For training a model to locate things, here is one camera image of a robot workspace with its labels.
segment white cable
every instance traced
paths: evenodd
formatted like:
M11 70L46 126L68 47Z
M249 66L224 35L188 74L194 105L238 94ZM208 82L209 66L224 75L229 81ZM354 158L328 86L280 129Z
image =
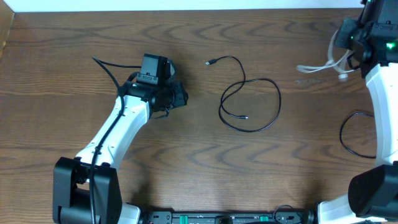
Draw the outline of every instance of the white cable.
M305 65L297 65L296 69L300 72L303 73L312 73L312 72L317 72L326 68L334 68L337 72L340 73L339 77L346 77L347 73L353 72L354 70L345 70L346 62L347 62L347 57L350 53L349 50L344 54L344 56L337 62L335 62L335 59L333 58L333 43L336 39L337 31L335 34L330 39L329 47L328 47L328 61L324 66L321 67L314 67L314 66L305 66Z

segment green connector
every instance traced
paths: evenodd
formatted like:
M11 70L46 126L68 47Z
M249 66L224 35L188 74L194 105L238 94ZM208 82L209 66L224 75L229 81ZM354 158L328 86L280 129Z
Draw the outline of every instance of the green connector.
M188 224L188 215L180 216L180 224Z
M260 222L268 222L268 217L260 217Z

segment black wire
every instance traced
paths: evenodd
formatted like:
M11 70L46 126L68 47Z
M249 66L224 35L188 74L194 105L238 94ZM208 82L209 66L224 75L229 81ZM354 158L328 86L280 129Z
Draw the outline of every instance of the black wire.
M152 119L160 119L160 118L166 118L166 117L168 117L169 114L170 114L169 109L168 109L168 108L164 108L164 111L166 112L166 114L160 115L160 116L155 117L155 118L152 118Z
M112 81L114 82L114 84L116 85L116 88L120 89L119 83L118 81L115 79L115 77L112 75L112 73L105 67L104 62L101 60L98 60L97 58L93 57L93 60L101 66L101 68L103 68L105 70L105 72L111 77ZM90 165L90 207L91 207L91 221L93 221L93 224L96 224L96 216L95 216L95 201L94 201L94 171L95 171L95 163L96 163L96 159L98 157L98 154L101 151L102 145L105 142L105 139L108 137L108 135L110 134L110 132L112 131L112 129L114 128L114 126L116 125L116 123L119 121L120 117L123 115L124 112L124 98L122 95L120 96L120 101L121 101L121 109L119 111L118 116L116 117L116 119L113 121L113 123L111 124L111 126L108 128L108 130L105 132L104 136L101 138L101 140L99 141L98 145L95 147L95 151L94 151L94 156L93 156L93 160L91 161L91 165Z
M114 66L114 67L119 67L119 68L141 68L141 66L138 66L138 65L118 65L118 64L114 64L114 63L104 62L96 57L93 57L93 59L94 58L96 61L101 62L104 65L109 65L109 66Z
M293 206L291 206L291 205L281 205L281 206L279 206L279 207L274 211L274 213L272 214L272 218L273 218L276 222L279 222L279 223L281 223L281 222L278 221L278 219L276 219L276 213L277 213L278 210L281 209L282 207L289 207L289 208L291 208L291 209L294 209Z
M376 156L367 156L367 155L359 154L359 153L355 152L354 150L350 149L348 146L346 146L346 145L343 143L343 138L342 138L341 136L342 136L342 134L343 134L344 125L347 123L347 121L348 121L350 118L352 118L353 116L357 116L357 115L369 116L369 117L371 117L371 118L374 118L374 115L373 115L373 114L369 114L369 113L365 113L365 112L355 112L355 113L349 115L349 116L343 121L343 124L341 124L341 127L340 127L339 137L340 137L341 145L342 145L345 149L347 149L348 152L350 152L350 153L352 153L352 154L354 154L354 155L356 155L356 156L359 156L359 157L362 157L362 158L367 158L367 159L375 159Z
M280 106L281 106L281 104L282 104L282 97L280 96L279 87L276 85L276 83L275 83L273 80L271 80L271 79L269 79L269 78L256 78L256 79L252 79L252 80L246 80L246 73L244 72L243 65L242 65L241 61L240 61L239 59L237 59L236 57L234 57L234 56L224 56L224 57L220 57L220 58L218 58L218 59L210 60L209 62L211 62L211 63L209 63L209 65L211 65L211 64L213 64L213 63L216 63L218 60L221 60L221 59L223 59L223 58L233 58L233 59L235 59L235 60L239 63L239 65L240 65L240 67L241 67L241 70L242 70L242 73L243 73L243 81L236 82L236 83L230 85L230 86L224 91L224 93L222 94L221 100L220 100L220 106L218 107L218 116L220 117L220 120L221 120L227 127L231 128L231 129L233 129L233 130L236 130L236 131L242 131L242 132L246 132L246 133L253 133L253 132L263 131L263 130L269 128L269 127L270 127L271 125L273 125L273 124L275 123L275 121L278 119L278 116L279 116L279 113L280 113ZM234 118L248 119L248 117L247 117L246 115L239 115L239 116L237 116L237 115L235 115L235 114L230 113L229 111L227 111L227 110L224 108L224 105L223 105L224 102L225 102L226 99L228 99L230 96L232 96L233 94L235 94L236 92L238 92L240 89L242 89L242 87L244 86L245 83L247 83L247 82L256 82L256 81L268 81L268 82L271 82L271 83L276 87L276 89L277 89L277 91L278 91L278 95L279 95L279 107L278 107L278 112L277 112L275 118L274 118L269 124L265 125L263 128L253 129L253 130L241 129L241 128L237 128L237 127L233 126L232 124L229 124L229 123L224 119L223 115L221 114L221 109L223 109L223 111L224 111L226 114L228 114L228 115L230 115L230 116L232 116L232 117L234 117ZM242 83L242 84L239 86L239 88L238 88L237 90L233 91L232 93L230 93L230 94L228 94L226 97L224 97L224 96L225 96L225 93L226 93L232 86L235 86L235 85L237 85L237 84L239 84L239 83Z
M129 78L127 78L127 81L131 82L133 79L135 79L137 77L137 75L139 74L139 72L133 72Z

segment black camera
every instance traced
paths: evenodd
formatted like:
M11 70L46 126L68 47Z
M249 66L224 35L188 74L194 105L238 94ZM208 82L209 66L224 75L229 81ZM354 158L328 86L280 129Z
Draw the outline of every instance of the black camera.
M177 69L171 59L144 54L141 71L133 73L122 89L126 95L136 96L149 102L150 113L165 111L185 106L188 93L182 82L176 81Z
M352 50L347 58L351 69L361 69L362 77L377 64L388 66L398 62L397 0L365 1L365 8L357 20L345 19L336 35L335 46ZM359 65L354 67L354 58Z

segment wood grain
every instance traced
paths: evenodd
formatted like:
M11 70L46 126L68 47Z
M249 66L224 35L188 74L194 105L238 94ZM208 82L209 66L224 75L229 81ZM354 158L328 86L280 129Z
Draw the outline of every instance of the wood grain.
M331 35L359 10L252 10L18 14L0 62L0 223L51 223L52 170L74 157L108 117L112 81L91 57L139 65L144 53L172 58L190 94L188 106L150 120L128 150L119 181L123 200L175 210L271 210L313 207L346 193L373 161L347 153L338 141L342 120L372 111L359 73L344 83L333 70L311 75L298 64L323 65ZM337 50L336 57L343 51ZM277 122L239 133L218 118L230 83L275 80L282 92ZM123 81L130 70L113 68ZM228 119L259 128L277 109L269 83L250 83L226 102L247 114ZM355 118L344 138L374 154L374 121Z

